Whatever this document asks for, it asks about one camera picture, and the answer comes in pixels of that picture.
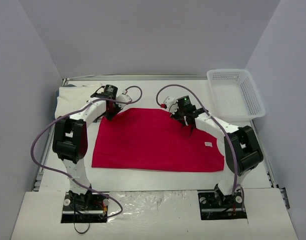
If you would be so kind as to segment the red t-shirt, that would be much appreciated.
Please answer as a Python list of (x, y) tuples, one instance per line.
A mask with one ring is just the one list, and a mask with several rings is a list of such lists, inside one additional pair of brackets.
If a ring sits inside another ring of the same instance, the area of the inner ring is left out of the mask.
[(224, 169), (224, 156), (216, 138), (182, 126), (166, 111), (130, 108), (112, 120), (101, 120), (91, 166), (214, 173)]

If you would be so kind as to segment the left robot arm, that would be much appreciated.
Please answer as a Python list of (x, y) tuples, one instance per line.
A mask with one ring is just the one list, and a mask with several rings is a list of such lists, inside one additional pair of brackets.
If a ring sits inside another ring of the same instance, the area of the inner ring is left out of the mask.
[(111, 120), (131, 101), (124, 90), (105, 85), (102, 92), (94, 92), (89, 101), (77, 112), (60, 119), (55, 124), (52, 150), (62, 160), (69, 177), (69, 196), (82, 209), (93, 205), (91, 183), (88, 180), (84, 157), (88, 149), (87, 128), (97, 118)]

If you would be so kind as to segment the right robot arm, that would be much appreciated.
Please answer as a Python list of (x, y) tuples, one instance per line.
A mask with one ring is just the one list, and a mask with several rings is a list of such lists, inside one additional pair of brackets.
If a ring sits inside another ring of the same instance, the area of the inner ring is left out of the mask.
[(210, 134), (217, 140), (225, 163), (223, 177), (214, 188), (214, 199), (217, 205), (227, 206), (245, 177), (264, 159), (254, 130), (248, 125), (240, 127), (221, 120), (204, 106), (196, 108), (189, 96), (178, 99), (168, 96), (163, 104), (172, 118), (185, 126)]

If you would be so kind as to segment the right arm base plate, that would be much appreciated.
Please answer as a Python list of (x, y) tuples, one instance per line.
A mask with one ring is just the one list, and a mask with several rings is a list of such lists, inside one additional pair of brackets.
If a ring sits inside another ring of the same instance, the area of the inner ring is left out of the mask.
[(198, 191), (200, 217), (202, 221), (247, 219), (243, 195), (240, 191), (220, 202), (213, 190)]

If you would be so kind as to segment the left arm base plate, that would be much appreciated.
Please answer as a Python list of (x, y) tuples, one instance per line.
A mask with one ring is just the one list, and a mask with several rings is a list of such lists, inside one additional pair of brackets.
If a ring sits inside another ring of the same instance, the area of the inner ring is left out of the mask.
[(89, 196), (88, 203), (80, 197), (73, 197), (69, 192), (65, 193), (62, 206), (62, 224), (90, 224), (107, 222), (107, 213), (110, 200), (102, 195), (93, 193)]

